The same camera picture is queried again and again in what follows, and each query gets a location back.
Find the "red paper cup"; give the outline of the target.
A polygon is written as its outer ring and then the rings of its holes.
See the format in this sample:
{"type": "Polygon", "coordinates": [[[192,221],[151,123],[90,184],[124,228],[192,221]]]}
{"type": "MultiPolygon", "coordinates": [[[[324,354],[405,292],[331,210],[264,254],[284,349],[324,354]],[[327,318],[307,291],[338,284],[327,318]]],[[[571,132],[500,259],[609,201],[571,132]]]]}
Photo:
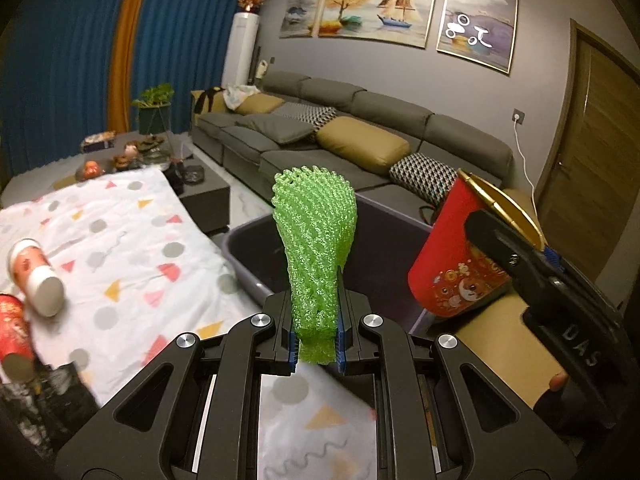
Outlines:
{"type": "Polygon", "coordinates": [[[12,382],[31,382],[36,374],[35,355],[24,304],[15,296],[2,294],[0,309],[2,370],[12,382]]]}
{"type": "Polygon", "coordinates": [[[412,296],[438,318],[479,306],[509,281],[508,274],[466,237],[465,221],[479,210],[496,214],[535,248],[544,248],[546,240],[533,204],[523,206],[484,178],[458,170],[408,272],[412,296]]]}

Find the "green foam fruit net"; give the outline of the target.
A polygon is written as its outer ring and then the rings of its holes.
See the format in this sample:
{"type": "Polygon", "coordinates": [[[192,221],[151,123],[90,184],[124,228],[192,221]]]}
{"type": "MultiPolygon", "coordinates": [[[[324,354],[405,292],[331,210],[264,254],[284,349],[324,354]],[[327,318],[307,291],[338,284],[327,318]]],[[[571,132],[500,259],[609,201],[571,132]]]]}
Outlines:
{"type": "Polygon", "coordinates": [[[276,174],[272,192],[272,216],[288,265],[299,357],[326,365],[336,356],[337,274],[346,266],[355,237],[355,191],[329,169],[303,166],[276,174]]]}

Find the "white patterned tablecloth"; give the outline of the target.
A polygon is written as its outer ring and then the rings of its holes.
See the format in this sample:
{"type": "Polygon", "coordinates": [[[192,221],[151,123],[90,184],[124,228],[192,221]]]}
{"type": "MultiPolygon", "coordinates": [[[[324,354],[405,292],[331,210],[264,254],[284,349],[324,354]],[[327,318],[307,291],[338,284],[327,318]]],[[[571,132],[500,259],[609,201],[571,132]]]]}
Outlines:
{"type": "MultiPolygon", "coordinates": [[[[63,188],[1,213],[1,249],[38,242],[65,304],[29,312],[35,350],[74,363],[105,403],[184,332],[227,333],[256,306],[230,263],[155,169],[63,188]]],[[[371,408],[322,368],[262,378],[258,474],[263,479],[372,479],[371,408]]]]}

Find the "wooden door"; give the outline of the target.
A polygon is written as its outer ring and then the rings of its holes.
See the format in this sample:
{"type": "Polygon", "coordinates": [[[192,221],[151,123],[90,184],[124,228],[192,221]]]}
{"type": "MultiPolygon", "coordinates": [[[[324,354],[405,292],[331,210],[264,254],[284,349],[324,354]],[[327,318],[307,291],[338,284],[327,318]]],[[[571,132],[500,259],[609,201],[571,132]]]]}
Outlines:
{"type": "Polygon", "coordinates": [[[544,236],[593,281],[638,195],[639,70],[572,21],[565,98],[536,192],[544,236]]]}

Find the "dark coffee table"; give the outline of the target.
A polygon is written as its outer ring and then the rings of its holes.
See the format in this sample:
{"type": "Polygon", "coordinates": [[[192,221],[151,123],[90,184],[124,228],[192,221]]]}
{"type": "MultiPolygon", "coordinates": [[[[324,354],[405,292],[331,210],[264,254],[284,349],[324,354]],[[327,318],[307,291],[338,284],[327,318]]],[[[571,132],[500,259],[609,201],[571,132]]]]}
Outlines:
{"type": "MultiPolygon", "coordinates": [[[[192,220],[205,234],[227,232],[230,223],[230,185],[205,160],[193,153],[194,146],[186,134],[172,134],[168,140],[172,154],[183,156],[168,166],[156,165],[186,208],[192,220]]],[[[87,155],[75,155],[51,162],[46,166],[19,174],[9,180],[1,194],[1,206],[36,200],[54,191],[82,181],[82,167],[87,160],[95,160],[106,174],[112,174],[113,161],[103,150],[87,155]]]]}

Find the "black white patterned pillow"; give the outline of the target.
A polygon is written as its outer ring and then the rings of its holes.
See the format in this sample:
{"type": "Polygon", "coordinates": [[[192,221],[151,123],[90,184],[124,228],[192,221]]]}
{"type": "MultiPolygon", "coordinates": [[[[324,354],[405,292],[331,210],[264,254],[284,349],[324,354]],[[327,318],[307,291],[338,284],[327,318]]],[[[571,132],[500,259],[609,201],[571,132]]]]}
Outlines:
{"type": "Polygon", "coordinates": [[[454,167],[422,153],[413,153],[390,167],[390,178],[396,184],[420,196],[437,208],[457,179],[454,167]]]}

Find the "mustard yellow cushion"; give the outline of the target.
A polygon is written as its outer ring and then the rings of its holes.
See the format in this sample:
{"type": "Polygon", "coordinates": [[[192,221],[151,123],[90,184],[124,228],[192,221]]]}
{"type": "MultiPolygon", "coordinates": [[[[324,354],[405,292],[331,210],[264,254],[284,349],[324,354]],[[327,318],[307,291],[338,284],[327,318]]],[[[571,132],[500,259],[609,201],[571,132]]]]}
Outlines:
{"type": "Polygon", "coordinates": [[[325,124],[316,138],[325,150],[380,176],[411,153],[408,141],[401,136],[346,116],[325,124]]]}

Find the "grey sectional sofa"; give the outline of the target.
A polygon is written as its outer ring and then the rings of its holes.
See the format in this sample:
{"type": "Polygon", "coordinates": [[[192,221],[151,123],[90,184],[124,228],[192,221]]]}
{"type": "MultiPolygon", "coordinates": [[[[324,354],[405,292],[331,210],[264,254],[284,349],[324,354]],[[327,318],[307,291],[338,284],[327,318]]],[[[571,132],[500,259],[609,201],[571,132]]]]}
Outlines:
{"type": "Polygon", "coordinates": [[[458,170],[503,186],[513,152],[480,129],[356,84],[273,72],[238,107],[191,93],[194,144],[264,200],[274,177],[323,167],[355,191],[430,222],[458,170]]]}

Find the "pink white paper cup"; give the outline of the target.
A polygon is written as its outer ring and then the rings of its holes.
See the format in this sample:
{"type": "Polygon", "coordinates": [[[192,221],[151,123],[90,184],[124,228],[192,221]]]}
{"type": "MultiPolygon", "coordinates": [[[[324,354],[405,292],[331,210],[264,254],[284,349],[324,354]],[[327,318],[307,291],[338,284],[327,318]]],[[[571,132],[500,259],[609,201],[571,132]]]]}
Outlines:
{"type": "Polygon", "coordinates": [[[64,284],[36,240],[18,240],[8,253],[6,265],[12,282],[39,315],[52,318],[63,309],[64,284]]]}

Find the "potted green plant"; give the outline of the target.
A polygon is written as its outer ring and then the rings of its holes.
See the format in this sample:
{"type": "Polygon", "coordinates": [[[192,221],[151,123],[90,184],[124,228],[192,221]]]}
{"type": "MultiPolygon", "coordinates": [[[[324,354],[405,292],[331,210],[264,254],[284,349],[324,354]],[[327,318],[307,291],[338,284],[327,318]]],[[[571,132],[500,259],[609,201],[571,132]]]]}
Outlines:
{"type": "Polygon", "coordinates": [[[171,100],[175,94],[170,82],[143,90],[131,105],[137,109],[142,136],[160,134],[171,129],[171,100]]]}

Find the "orange curtain strip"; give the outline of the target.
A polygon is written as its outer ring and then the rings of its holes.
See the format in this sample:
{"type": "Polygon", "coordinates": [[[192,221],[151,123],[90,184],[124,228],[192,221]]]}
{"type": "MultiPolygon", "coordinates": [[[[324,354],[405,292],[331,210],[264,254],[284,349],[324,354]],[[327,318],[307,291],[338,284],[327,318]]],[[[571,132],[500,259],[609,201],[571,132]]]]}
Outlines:
{"type": "Polygon", "coordinates": [[[130,84],[134,67],[134,44],[143,0],[120,0],[108,72],[107,129],[125,133],[130,127],[130,84]]]}

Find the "white standing air conditioner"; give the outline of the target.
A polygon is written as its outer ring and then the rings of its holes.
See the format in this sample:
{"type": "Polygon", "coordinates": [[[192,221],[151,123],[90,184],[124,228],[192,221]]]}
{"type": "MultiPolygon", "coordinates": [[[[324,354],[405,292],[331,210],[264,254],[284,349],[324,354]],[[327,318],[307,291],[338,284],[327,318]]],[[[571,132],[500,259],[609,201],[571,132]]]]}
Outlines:
{"type": "Polygon", "coordinates": [[[234,14],[221,77],[223,87],[247,83],[258,27],[258,14],[250,12],[234,14]]]}

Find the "purple sky painting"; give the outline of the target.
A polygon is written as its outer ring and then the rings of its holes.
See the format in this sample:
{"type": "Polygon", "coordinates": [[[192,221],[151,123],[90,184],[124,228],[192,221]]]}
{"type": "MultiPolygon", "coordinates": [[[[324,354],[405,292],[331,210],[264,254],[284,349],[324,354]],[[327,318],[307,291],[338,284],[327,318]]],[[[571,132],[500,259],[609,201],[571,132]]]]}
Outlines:
{"type": "Polygon", "coordinates": [[[520,0],[445,0],[438,53],[509,75],[520,0]]]}

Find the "small grey landscape painting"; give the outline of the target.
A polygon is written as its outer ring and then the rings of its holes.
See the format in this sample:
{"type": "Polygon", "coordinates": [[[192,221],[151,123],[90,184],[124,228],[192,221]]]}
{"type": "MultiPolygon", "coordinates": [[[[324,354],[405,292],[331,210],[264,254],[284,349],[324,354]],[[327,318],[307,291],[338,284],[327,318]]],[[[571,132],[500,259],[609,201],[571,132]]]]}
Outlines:
{"type": "Polygon", "coordinates": [[[286,0],[279,37],[308,38],[317,36],[321,0],[286,0]]]}

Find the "blue curtain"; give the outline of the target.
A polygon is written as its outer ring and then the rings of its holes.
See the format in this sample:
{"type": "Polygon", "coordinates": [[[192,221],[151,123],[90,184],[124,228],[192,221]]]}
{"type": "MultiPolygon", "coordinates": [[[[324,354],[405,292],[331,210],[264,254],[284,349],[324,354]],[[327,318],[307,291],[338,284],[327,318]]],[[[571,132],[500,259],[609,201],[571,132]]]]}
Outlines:
{"type": "MultiPolygon", "coordinates": [[[[120,0],[23,0],[1,50],[1,154],[11,176],[75,155],[108,130],[108,72],[120,0]]],[[[171,128],[190,93],[218,84],[236,0],[143,0],[131,101],[170,82],[171,128]]]]}

